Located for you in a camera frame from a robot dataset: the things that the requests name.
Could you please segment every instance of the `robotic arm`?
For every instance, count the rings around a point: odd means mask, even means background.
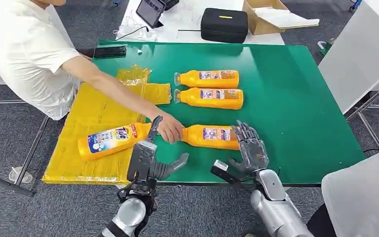
[[[153,120],[147,139],[138,142],[133,149],[127,179],[131,182],[118,191],[121,206],[117,215],[102,230],[99,237],[138,237],[156,211],[156,179],[163,180],[184,166],[188,153],[184,153],[172,164],[156,161],[157,146],[153,142],[162,117]],[[267,169],[268,156],[264,142],[247,124],[237,121],[232,126],[242,154],[242,162],[229,162],[239,172],[255,178],[256,189],[251,194],[253,209],[262,217],[272,237],[313,237],[301,220],[301,215],[284,191],[278,175]],[[227,182],[241,180],[227,172],[228,165],[216,160],[211,172]]]
[[[188,153],[184,153],[172,164],[156,161],[157,145],[154,137],[162,117],[152,122],[149,135],[134,145],[127,179],[131,182],[117,193],[121,205],[117,215],[102,230],[99,237],[138,237],[156,211],[156,179],[164,180],[187,163]]]
[[[229,162],[239,172],[255,178],[256,189],[251,194],[253,209],[261,216],[272,237],[313,237],[301,220],[301,215],[284,191],[278,175],[268,166],[264,142],[255,129],[237,121],[238,126],[232,126],[242,154],[242,163],[233,159]],[[217,160],[211,172],[229,183],[240,180],[227,172],[228,166]]]

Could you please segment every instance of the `smartphone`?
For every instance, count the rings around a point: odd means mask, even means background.
[[[125,57],[125,55],[125,46],[96,48],[94,51],[94,58]]]

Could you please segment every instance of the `man's right hand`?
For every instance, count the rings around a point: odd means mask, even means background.
[[[170,144],[181,140],[182,128],[184,128],[184,126],[182,126],[182,124],[172,115],[166,112],[161,111],[159,115],[163,117],[163,120],[160,122],[157,131],[162,136],[162,138]]]

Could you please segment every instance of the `green tabletop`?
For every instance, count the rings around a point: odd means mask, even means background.
[[[104,72],[115,76],[119,68],[137,64],[152,69],[150,82],[173,83],[175,72],[189,70],[238,70],[244,91],[241,110],[191,107],[187,104],[160,106],[184,126],[231,125],[242,120],[264,140],[269,168],[278,172],[287,186],[320,184],[322,178],[365,158],[344,116],[305,46],[100,42],[100,47],[125,45],[124,58],[94,59]],[[181,153],[189,160],[169,177],[172,183],[224,183],[210,173],[216,159],[241,160],[238,151],[192,147],[184,142],[170,145],[160,137],[157,160],[170,163]]]

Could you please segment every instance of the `white t-shirt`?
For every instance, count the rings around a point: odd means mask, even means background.
[[[54,7],[0,0],[0,76],[15,94],[54,120],[65,116],[80,80],[61,65],[80,54]]]
[[[322,194],[337,237],[379,237],[379,153],[326,175]]]

